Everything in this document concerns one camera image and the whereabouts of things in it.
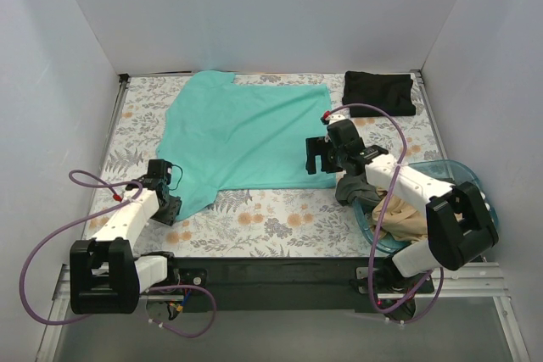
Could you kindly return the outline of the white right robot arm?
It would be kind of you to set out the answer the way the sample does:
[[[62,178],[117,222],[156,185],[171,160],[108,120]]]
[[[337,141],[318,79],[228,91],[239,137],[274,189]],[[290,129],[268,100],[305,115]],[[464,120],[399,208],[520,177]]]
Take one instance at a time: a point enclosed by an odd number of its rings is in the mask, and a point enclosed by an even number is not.
[[[490,206],[475,183],[441,181],[401,164],[386,149],[365,145],[353,121],[341,114],[327,113],[322,122],[326,135],[305,142],[305,167],[311,175],[318,170],[344,173],[335,190],[339,204],[362,208],[383,189],[386,194],[376,205],[376,228],[405,234],[401,203],[406,204],[407,215],[419,215],[424,221],[408,246],[368,270],[369,287],[403,292],[415,276],[438,268],[458,270],[498,243]]]

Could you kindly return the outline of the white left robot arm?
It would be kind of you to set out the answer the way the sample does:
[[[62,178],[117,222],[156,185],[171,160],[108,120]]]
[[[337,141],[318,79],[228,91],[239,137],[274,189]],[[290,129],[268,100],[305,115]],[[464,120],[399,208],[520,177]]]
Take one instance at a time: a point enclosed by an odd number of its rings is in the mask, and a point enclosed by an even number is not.
[[[175,168],[169,161],[151,159],[147,172],[131,181],[116,199],[122,207],[91,238],[72,245],[70,307],[74,314],[130,314],[149,288],[170,294],[180,286],[172,253],[133,253],[149,222],[173,226],[180,213],[182,200],[171,195]]]

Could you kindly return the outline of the teal t shirt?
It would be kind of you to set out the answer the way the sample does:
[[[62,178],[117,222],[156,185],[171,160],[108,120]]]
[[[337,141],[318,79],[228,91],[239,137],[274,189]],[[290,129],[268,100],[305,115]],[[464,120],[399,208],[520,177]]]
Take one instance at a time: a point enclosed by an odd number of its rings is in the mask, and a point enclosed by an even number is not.
[[[322,189],[334,175],[309,175],[308,138],[322,136],[332,107],[327,86],[239,85],[233,73],[202,71],[182,87],[165,113],[158,158],[177,164],[179,220],[213,204],[218,192]]]

